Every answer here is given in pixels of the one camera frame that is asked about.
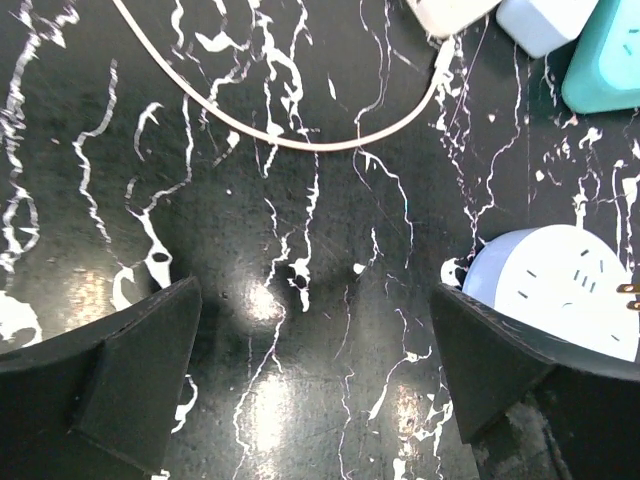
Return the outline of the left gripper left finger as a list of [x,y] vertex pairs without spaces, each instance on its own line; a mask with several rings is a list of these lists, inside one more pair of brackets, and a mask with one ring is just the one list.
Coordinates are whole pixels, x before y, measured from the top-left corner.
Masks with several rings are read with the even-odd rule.
[[4,479],[149,479],[175,425],[201,315],[194,277],[1,356]]

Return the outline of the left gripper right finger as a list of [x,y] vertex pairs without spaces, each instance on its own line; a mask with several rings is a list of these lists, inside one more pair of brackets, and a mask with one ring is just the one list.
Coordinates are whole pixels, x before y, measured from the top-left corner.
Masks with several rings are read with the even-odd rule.
[[482,479],[636,479],[639,366],[445,284],[431,319],[460,438]]

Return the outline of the white cube charger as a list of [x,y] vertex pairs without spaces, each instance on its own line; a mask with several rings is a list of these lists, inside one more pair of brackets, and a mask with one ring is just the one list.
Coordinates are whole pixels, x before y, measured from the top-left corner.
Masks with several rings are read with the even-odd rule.
[[407,0],[406,3],[428,34],[446,39],[492,11],[500,0]]

